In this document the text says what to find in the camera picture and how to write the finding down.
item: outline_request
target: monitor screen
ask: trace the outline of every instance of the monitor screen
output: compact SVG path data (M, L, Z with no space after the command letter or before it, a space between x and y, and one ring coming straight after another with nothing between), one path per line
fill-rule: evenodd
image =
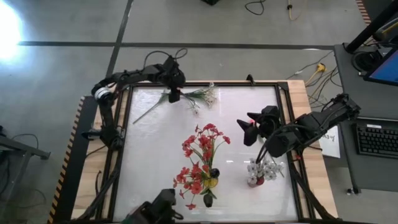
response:
M382 82L398 84L398 50L393 52L369 78Z

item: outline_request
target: black keyboard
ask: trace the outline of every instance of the black keyboard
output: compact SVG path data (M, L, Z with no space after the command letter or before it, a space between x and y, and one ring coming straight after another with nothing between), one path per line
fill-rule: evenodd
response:
M398 130L356 127L358 154L398 159Z

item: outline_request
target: computer monitor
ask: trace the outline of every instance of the computer monitor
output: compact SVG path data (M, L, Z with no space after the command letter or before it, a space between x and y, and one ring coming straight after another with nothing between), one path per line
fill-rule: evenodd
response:
M391 50L364 80L398 86L398 51Z

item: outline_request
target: white table surface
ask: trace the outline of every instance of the white table surface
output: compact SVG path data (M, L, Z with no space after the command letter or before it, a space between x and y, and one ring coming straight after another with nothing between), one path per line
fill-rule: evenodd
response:
M186 87L184 92L196 90ZM266 222L297 220L292 184L287 168L286 156L275 159L284 162L285 178L278 174L275 181L266 181L262 186L247 185L249 159L257 157L262 145L257 141L251 147L243 144L243 130L236 120L249 121L247 112L259 113L267 105L277 105L274 87L216 87L217 102L208 108L201 102L198 115L189 110L184 98L156 107L136 124L134 120L145 113L159 99L163 88L139 87L134 89L127 126L126 144L119 179L114 220L121 221L143 202L152 202L161 189L173 187L173 178L183 166L192 167L184 156L181 143L195 134L197 124L203 127L213 123L219 131L231 138L231 144L223 144L217 150L213 167L220 170L218 185L212 190L217 196L211 208L206 208L203 197L197 195L193 201L197 207L189 210L185 200L178 195L174 210L184 216L185 222ZM194 162L199 158L192 156Z

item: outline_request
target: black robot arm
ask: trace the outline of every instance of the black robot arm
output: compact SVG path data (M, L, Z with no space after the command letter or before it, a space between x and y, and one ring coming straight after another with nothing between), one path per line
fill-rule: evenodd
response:
M242 120L237 120L237 122L244 130L245 145L254 144L257 135L267 139L257 157L256 162L259 163L267 152L272 157L280 157L288 151L295 150L301 156L306 147L319 140L330 128L347 119L357 118L360 109L347 94L340 94L326 104L321 112L303 114L290 124L281 125L280 113L276 106L267 106L261 113L248 113L248 116L254 120L252 124ZM295 166L289 167L290 175L301 186L322 219L338 221L317 200Z
M361 109L347 94L337 95L329 104L321 112L303 114L290 124L276 129L265 143L269 154L279 157L293 149L301 152L336 124L357 118Z
M117 129L113 119L112 106L114 101L126 87L142 82L161 83L170 88L169 102L174 103L180 99L179 88L185 84L185 76L178 68L175 58L169 56L161 64L149 65L142 70L124 71L107 75L105 79L97 83L91 90L91 94L99 106L102 125L100 130L90 130L83 133L83 137L91 140L100 138L111 150L118 150L123 145L123 137Z

